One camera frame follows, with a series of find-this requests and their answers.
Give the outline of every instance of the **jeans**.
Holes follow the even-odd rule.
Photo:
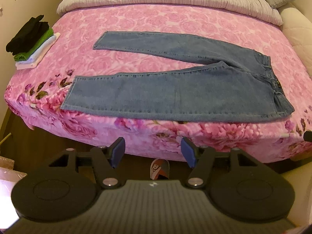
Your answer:
[[[190,34],[110,31],[94,49],[151,54],[202,66],[76,76],[62,109],[194,122],[268,122],[294,111],[270,57],[252,49]]]

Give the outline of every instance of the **pink floral bedspread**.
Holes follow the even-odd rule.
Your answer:
[[[96,146],[109,145],[122,136],[126,153],[182,161],[183,136],[219,151],[239,147],[262,162],[312,149],[312,144],[303,140],[303,133],[312,128],[312,81],[277,26],[219,9],[132,4],[71,11],[53,29],[61,34],[56,44],[36,68],[16,71],[5,91],[10,109],[30,128],[41,127]],[[195,65],[146,54],[93,50],[106,30],[196,34],[269,55],[295,112],[278,122],[228,124],[98,117],[61,110],[75,75],[167,71]]]

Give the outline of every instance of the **wooden floor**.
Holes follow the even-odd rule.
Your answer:
[[[53,135],[43,129],[29,129],[23,120],[10,115],[4,135],[12,133],[2,145],[1,156],[15,160],[14,169],[29,173],[40,164],[66,148],[75,148],[78,152],[89,151],[92,146],[71,139]],[[149,168],[153,159],[125,155],[116,171],[123,179],[149,179]],[[283,160],[268,164],[278,173],[300,166],[300,162]],[[170,162],[170,178],[186,180],[191,169],[186,162]]]

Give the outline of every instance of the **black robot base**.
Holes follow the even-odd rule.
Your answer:
[[[121,180],[114,168],[125,140],[87,153],[67,149],[20,180],[12,202],[20,216],[6,234],[202,233],[281,234],[292,186],[238,148],[216,152],[183,138],[181,152],[193,168],[179,180]],[[96,184],[78,174],[92,166]],[[223,173],[213,177],[215,168]]]

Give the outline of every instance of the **stack of folded clothes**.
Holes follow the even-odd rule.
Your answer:
[[[60,36],[54,34],[48,22],[40,22],[42,19],[43,15],[32,17],[7,44],[17,69],[35,68]]]

